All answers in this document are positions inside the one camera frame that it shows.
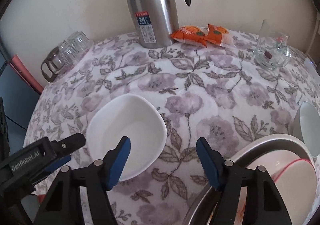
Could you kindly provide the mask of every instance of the beige wall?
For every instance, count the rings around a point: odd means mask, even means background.
[[[263,19],[277,21],[290,44],[306,50],[316,11],[312,0],[176,0],[180,25],[222,25],[258,33]],[[126,0],[13,0],[0,21],[9,52],[18,54],[44,86],[40,64],[48,52],[74,31],[94,40],[133,31]]]

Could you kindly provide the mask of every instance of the metal pin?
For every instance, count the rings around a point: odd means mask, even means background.
[[[100,165],[103,164],[103,161],[99,159],[99,160],[94,161],[93,164],[94,164],[95,166],[100,166]]]
[[[61,168],[61,172],[67,172],[69,169],[70,169],[70,167],[69,167],[68,165],[63,166],[63,167]]]
[[[258,166],[258,170],[260,172],[265,172],[267,169],[263,165],[260,165],[260,166]]]
[[[231,167],[231,166],[233,166],[233,161],[231,161],[231,160],[226,160],[226,161],[224,161],[224,164],[225,164],[225,166]]]

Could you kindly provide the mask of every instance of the tablecloth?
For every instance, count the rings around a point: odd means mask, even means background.
[[[135,33],[95,44],[72,70],[45,87],[25,146],[44,136],[52,141],[85,134],[103,105],[125,93],[139,94],[161,114],[166,146],[145,172],[120,182],[108,197],[119,225],[181,224],[207,183],[195,149],[199,137],[228,158],[263,136],[290,133],[303,101],[320,110],[320,86],[304,68],[302,52],[292,48],[286,67],[264,70],[252,55],[257,36],[230,33],[236,48],[177,42],[146,49]],[[91,162],[83,147],[68,165]],[[55,174],[36,186],[37,194],[48,191]],[[81,197],[85,223],[92,224],[86,190]]]

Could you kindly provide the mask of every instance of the stainless steel bowl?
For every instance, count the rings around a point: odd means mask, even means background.
[[[314,167],[313,159],[305,144],[299,139],[285,134],[268,135],[260,138],[230,158],[241,167],[247,167],[260,156],[275,150],[288,150],[294,152],[301,159],[310,161]],[[199,196],[194,200],[185,216],[182,225],[204,225],[220,198],[220,193],[207,184]]]

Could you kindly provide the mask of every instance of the orange snack package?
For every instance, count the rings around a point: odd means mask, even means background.
[[[177,40],[178,42],[199,47],[207,47],[204,36],[205,33],[196,26],[183,26],[179,30],[171,34],[171,38]]]
[[[235,48],[232,35],[226,28],[208,24],[209,32],[204,39],[224,48]]]

